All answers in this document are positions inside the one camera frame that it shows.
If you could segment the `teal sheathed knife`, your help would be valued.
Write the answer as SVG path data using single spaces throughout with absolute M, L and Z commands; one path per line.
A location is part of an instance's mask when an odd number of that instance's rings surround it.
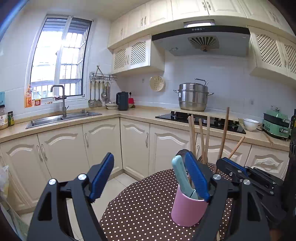
M 175 176 L 179 183 L 181 192 L 189 198 L 198 200 L 198 195 L 196 190 L 191 187 L 189 183 L 189 179 L 187 177 L 187 173 L 185 170 L 185 166 L 183 163 L 183 159 L 180 155 L 175 156 L 171 161 L 173 170 L 175 172 Z

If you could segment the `metal spoon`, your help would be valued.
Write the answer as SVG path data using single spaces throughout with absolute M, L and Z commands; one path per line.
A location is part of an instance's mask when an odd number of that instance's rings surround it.
M 188 149 L 181 149 L 177 152 L 176 156 L 181 156 L 182 160 L 185 161 L 186 159 L 186 154 L 190 152 Z

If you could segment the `kitchen faucet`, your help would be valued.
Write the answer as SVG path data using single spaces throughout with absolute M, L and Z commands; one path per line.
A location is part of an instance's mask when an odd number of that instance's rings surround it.
M 67 117 L 67 108 L 65 106 L 65 99 L 67 98 L 67 96 L 65 95 L 65 87 L 61 84 L 55 84 L 52 85 L 50 92 L 53 92 L 54 87 L 61 87 L 62 88 L 62 95 L 58 96 L 58 97 L 53 97 L 55 100 L 62 100 L 62 117 L 66 118 Z

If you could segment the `white bowl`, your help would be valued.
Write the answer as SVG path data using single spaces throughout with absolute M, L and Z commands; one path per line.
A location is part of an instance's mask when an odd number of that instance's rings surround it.
M 259 122 L 256 120 L 249 119 L 249 118 L 244 118 L 243 125 L 247 131 L 253 132 L 253 131 L 257 130 L 257 128 L 259 126 Z

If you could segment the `oil bottle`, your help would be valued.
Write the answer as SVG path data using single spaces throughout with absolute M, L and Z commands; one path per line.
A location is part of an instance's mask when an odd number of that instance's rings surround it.
M 292 139 L 292 132 L 295 127 L 295 119 L 296 119 L 296 109 L 294 109 L 294 113 L 290 120 L 290 139 Z

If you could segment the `brown polka dot tablecloth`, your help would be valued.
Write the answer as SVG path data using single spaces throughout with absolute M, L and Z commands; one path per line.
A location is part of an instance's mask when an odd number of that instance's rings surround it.
M 191 240 L 196 230 L 171 219 L 178 182 L 172 169 L 159 171 L 124 189 L 99 221 L 108 240 Z

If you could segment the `steel sink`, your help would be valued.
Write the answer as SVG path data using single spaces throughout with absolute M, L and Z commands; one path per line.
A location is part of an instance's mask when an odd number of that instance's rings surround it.
M 75 120 L 75 119 L 79 119 L 79 118 L 87 118 L 87 117 L 97 116 L 97 115 L 101 115 L 101 113 L 82 110 L 82 111 L 76 112 L 76 113 L 67 113 L 65 117 L 63 117 L 63 115 L 55 115 L 55 116 L 50 116 L 50 117 L 46 117 L 46 118 L 38 118 L 35 120 L 31 120 L 29 122 L 29 124 L 27 125 L 26 129 L 34 128 L 34 127 L 38 127 L 38 126 L 44 126 L 44 125 L 48 125 L 51 123 L 58 123 L 58 122 L 62 122 L 62 121 Z

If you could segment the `steel steamer pot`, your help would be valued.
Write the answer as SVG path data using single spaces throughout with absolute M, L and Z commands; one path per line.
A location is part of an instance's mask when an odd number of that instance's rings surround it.
M 213 93 L 208 92 L 208 81 L 204 79 L 195 78 L 195 80 L 203 81 L 200 83 L 182 83 L 178 90 L 173 92 L 178 94 L 179 107 L 184 110 L 204 111 L 207 106 L 208 96 Z

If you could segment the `orange bottle on sill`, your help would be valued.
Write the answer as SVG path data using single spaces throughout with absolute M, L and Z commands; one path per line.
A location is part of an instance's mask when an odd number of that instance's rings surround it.
M 25 107 L 26 108 L 30 108 L 32 107 L 32 89 L 31 89 L 31 85 L 29 85 L 26 93 L 25 93 Z

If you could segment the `black electric kettle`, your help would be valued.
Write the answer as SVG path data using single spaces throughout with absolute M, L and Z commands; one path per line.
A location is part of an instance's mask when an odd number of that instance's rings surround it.
M 128 110 L 128 92 L 122 91 L 116 94 L 118 110 Z

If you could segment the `hanging utensil rack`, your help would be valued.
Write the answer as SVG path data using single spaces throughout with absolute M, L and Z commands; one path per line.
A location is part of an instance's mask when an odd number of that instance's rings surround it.
M 99 65 L 95 72 L 89 74 L 89 100 L 90 108 L 103 107 L 117 109 L 118 106 L 111 101 L 111 83 L 117 80 L 113 74 L 104 74 Z

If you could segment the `red container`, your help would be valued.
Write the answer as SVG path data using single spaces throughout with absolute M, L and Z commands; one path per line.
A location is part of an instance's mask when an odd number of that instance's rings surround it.
M 134 99 L 133 98 L 129 98 L 128 99 L 128 107 L 129 108 L 133 108 L 134 107 Z

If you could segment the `window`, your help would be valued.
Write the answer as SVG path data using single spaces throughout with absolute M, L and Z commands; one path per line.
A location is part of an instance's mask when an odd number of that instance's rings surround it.
M 84 62 L 92 21 L 47 15 L 33 52 L 30 83 L 33 99 L 82 96 Z

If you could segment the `range hood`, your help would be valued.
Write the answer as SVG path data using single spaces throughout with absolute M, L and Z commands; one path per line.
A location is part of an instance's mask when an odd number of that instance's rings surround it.
M 225 55 L 246 57 L 250 31 L 236 26 L 194 26 L 152 36 L 152 41 L 173 56 Z

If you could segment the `round wall trivet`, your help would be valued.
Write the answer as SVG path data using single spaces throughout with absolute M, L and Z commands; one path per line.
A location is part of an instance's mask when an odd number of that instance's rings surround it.
M 165 80 L 161 76 L 153 76 L 149 80 L 149 85 L 152 91 L 159 92 L 165 87 Z

